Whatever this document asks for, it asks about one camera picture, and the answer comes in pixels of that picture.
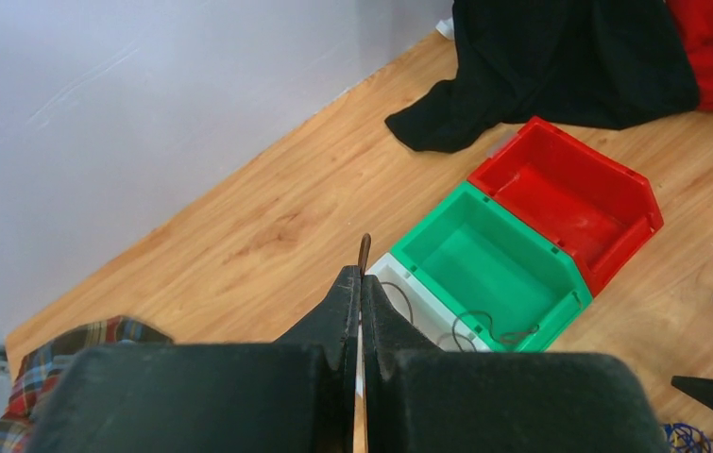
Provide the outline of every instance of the black fabric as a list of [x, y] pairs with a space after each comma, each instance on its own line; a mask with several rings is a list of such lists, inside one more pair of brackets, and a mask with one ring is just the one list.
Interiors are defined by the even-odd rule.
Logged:
[[455, 152], [532, 116], [622, 129], [695, 109], [698, 84], [662, 0], [455, 0], [456, 78], [386, 124]]

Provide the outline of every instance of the wood grain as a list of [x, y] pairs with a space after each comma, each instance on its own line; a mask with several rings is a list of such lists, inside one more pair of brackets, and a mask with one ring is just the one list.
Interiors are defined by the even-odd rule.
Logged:
[[[372, 263], [519, 127], [452, 156], [397, 142], [384, 117], [455, 68], [452, 43], [431, 35], [344, 94], [13, 331], [12, 369], [64, 330], [116, 314], [183, 343], [275, 339], [355, 263], [364, 232]], [[565, 130], [647, 176], [666, 225], [552, 350], [621, 358], [661, 420], [713, 433], [713, 412], [670, 386], [673, 375], [713, 378], [713, 113]]]

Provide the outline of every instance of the plaid fabric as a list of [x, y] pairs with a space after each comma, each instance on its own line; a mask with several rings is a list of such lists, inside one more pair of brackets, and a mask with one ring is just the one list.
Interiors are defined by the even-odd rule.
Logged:
[[170, 337], [134, 319], [117, 316], [70, 330], [23, 358], [0, 417], [0, 453], [22, 453], [37, 418], [75, 354], [87, 347], [115, 343], [172, 343]]

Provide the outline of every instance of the red bin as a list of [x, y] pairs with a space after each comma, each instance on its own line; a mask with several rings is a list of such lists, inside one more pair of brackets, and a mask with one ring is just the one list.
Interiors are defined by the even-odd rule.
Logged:
[[539, 118], [467, 180], [571, 255], [592, 295], [664, 225], [648, 179]]

